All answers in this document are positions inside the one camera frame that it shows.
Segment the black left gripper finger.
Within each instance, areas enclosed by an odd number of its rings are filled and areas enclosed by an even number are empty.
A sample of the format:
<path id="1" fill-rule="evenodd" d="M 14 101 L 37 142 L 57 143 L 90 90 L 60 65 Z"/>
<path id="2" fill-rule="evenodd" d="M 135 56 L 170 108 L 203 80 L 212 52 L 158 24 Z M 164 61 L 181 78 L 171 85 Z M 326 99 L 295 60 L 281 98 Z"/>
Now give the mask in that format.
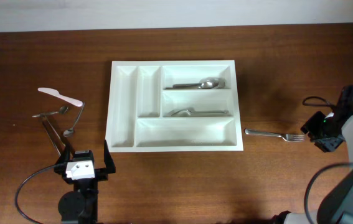
<path id="1" fill-rule="evenodd" d="M 104 162 L 106 165 L 106 171 L 107 173 L 115 173 L 116 172 L 116 166 L 115 163 L 113 161 L 113 158 L 109 152 L 109 148 L 108 148 L 108 143 L 106 140 L 104 140 Z"/>
<path id="2" fill-rule="evenodd" d="M 70 144 L 66 144 L 55 165 L 67 163 L 72 155 L 73 148 Z"/>

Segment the dark-handled small metal teaspoon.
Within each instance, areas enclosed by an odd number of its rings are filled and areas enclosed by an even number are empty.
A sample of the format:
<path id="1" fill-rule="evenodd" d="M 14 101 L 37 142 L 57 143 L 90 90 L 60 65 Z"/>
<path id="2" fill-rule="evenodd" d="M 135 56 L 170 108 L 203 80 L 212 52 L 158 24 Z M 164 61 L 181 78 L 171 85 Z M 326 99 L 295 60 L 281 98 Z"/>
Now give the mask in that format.
<path id="1" fill-rule="evenodd" d="M 82 113 L 83 113 L 83 110 L 84 110 L 84 108 L 85 108 L 85 105 L 86 105 L 86 103 L 83 102 L 83 104 L 82 104 L 82 106 L 81 106 L 81 108 L 80 108 L 80 111 L 78 112 L 78 115 L 77 115 L 77 117 L 75 118 L 75 121 L 74 121 L 72 127 L 66 129 L 66 130 L 63 132 L 63 136 L 64 136 L 65 138 L 68 138 L 68 137 L 70 137 L 70 136 L 72 136 L 72 135 L 74 134 L 74 132 L 75 132 L 75 127 L 76 127 L 77 123 L 78 123 L 79 120 L 80 120 L 80 117 L 81 117 L 81 115 L 82 115 Z"/>

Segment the metal fork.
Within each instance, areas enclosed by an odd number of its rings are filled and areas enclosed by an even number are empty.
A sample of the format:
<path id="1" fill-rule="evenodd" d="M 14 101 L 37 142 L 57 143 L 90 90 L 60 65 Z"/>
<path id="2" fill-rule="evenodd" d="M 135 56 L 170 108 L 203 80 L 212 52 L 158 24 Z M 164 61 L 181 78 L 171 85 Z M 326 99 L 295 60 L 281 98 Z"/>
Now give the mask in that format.
<path id="1" fill-rule="evenodd" d="M 245 129 L 244 133 L 247 135 L 281 138 L 286 142 L 301 142 L 301 141 L 304 141 L 306 137 L 305 135 L 299 135 L 299 134 L 279 134 L 279 133 L 271 133 L 266 131 L 258 131 L 254 129 Z"/>
<path id="2" fill-rule="evenodd" d="M 211 117 L 211 116 L 228 116 L 228 110 L 207 110 L 196 111 L 193 108 L 175 109 L 166 114 L 167 117 Z"/>

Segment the large metal spoon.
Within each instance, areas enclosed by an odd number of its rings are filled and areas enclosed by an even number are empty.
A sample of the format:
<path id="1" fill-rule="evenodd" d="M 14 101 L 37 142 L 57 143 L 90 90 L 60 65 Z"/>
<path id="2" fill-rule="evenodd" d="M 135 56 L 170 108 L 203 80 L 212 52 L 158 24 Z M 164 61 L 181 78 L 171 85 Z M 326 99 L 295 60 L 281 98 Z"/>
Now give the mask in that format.
<path id="1" fill-rule="evenodd" d="M 223 78 L 209 78 L 208 82 L 211 84 L 211 89 L 223 89 L 226 84 Z"/>
<path id="2" fill-rule="evenodd" d="M 167 87 L 166 89 L 171 90 L 171 89 L 188 89 L 188 88 L 211 89 L 211 84 L 208 82 L 208 79 L 207 79 L 199 83 L 175 84 L 172 87 Z"/>

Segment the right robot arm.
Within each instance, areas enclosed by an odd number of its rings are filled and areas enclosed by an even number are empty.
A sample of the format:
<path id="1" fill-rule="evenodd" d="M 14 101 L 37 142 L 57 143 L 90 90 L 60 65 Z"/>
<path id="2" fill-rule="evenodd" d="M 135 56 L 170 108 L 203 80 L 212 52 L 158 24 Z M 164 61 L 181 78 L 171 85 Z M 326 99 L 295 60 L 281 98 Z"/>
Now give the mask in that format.
<path id="1" fill-rule="evenodd" d="M 259 222 L 341 204 L 353 185 L 353 84 L 282 88 L 265 102 L 241 103 L 243 91 L 111 84 L 111 219 Z"/>

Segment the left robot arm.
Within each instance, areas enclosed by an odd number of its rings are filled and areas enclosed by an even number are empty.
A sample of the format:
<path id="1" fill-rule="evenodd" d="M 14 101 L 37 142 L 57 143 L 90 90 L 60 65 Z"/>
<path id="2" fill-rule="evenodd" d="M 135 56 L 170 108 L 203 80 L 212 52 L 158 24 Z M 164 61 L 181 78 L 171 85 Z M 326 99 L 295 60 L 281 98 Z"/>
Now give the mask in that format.
<path id="1" fill-rule="evenodd" d="M 94 224 L 98 222 L 98 183 L 108 180 L 108 174 L 114 172 L 114 167 L 109 161 L 105 167 L 96 168 L 91 150 L 75 153 L 71 150 L 71 145 L 65 145 L 54 168 L 56 174 L 73 186 L 73 190 L 59 200 L 61 222 Z"/>

